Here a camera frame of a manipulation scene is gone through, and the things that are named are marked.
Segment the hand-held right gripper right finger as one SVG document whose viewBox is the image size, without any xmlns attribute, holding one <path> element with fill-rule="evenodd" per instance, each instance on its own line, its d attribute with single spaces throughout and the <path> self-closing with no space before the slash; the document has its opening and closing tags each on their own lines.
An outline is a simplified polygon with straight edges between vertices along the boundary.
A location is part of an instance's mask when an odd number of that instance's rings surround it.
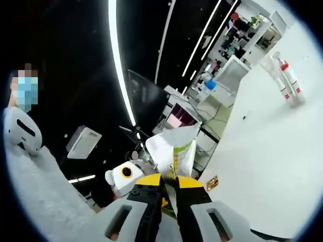
<svg viewBox="0 0 323 242">
<path fill-rule="evenodd" d="M 201 182 L 176 178 L 177 222 L 183 241 L 255 241 L 248 221 L 221 201 L 212 201 Z"/>
</svg>

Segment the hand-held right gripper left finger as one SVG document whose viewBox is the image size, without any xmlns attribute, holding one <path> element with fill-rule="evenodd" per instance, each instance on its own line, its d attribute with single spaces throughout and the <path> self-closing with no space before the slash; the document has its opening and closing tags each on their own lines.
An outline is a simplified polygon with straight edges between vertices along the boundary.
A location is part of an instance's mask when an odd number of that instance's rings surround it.
<svg viewBox="0 0 323 242">
<path fill-rule="evenodd" d="M 139 179 L 127 197 L 98 214 L 97 241 L 155 241 L 161 222 L 162 176 Z"/>
</svg>

